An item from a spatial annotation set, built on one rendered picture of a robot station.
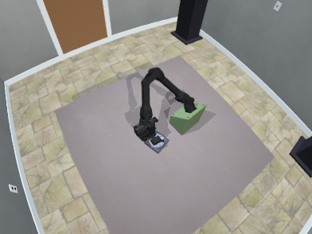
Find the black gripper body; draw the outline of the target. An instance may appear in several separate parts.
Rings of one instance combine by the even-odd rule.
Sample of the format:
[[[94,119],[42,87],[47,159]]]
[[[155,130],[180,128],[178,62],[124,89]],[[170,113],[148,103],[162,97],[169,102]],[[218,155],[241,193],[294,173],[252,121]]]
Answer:
[[[155,133],[156,130],[155,129],[156,129],[156,127],[152,131],[148,131],[147,130],[147,132],[149,133],[150,137],[152,138],[150,141],[153,144],[153,146],[157,145],[158,143],[160,143],[162,141],[161,138],[159,137],[159,135],[155,137],[155,135],[156,135],[156,133]]]

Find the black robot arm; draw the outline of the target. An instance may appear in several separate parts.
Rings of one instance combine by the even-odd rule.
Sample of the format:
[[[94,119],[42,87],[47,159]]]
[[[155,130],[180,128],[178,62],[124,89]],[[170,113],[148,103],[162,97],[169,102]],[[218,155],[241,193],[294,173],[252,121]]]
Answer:
[[[150,77],[150,78],[148,78]],[[156,117],[153,117],[152,109],[150,106],[150,83],[158,80],[165,87],[167,87],[173,94],[178,102],[184,104],[185,112],[192,113],[197,109],[194,105],[194,98],[190,97],[187,93],[179,90],[173,83],[171,83],[164,75],[160,68],[150,68],[148,73],[142,80],[142,106],[140,109],[140,124],[134,126],[134,132],[142,140],[146,141],[150,135],[147,132],[155,128],[155,123],[158,122]],[[145,119],[145,120],[144,120]]]

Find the light blue round flange plate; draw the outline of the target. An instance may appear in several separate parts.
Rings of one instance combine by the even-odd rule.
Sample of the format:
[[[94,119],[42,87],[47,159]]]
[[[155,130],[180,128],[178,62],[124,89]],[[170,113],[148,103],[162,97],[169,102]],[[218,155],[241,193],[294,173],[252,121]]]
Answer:
[[[153,147],[160,147],[159,145],[162,146],[162,145],[164,144],[164,138],[163,138],[163,136],[160,135],[160,134],[156,134],[156,136],[158,136],[158,135],[159,135],[159,137],[161,136],[160,138],[161,138],[162,141],[161,141],[159,144],[157,144],[156,146],[153,146],[152,143],[151,143],[151,141],[150,141],[150,140],[152,139],[152,138],[151,138],[151,139],[149,140],[149,143],[150,143],[151,146],[153,146]],[[155,137],[156,137],[156,136],[155,136]]]

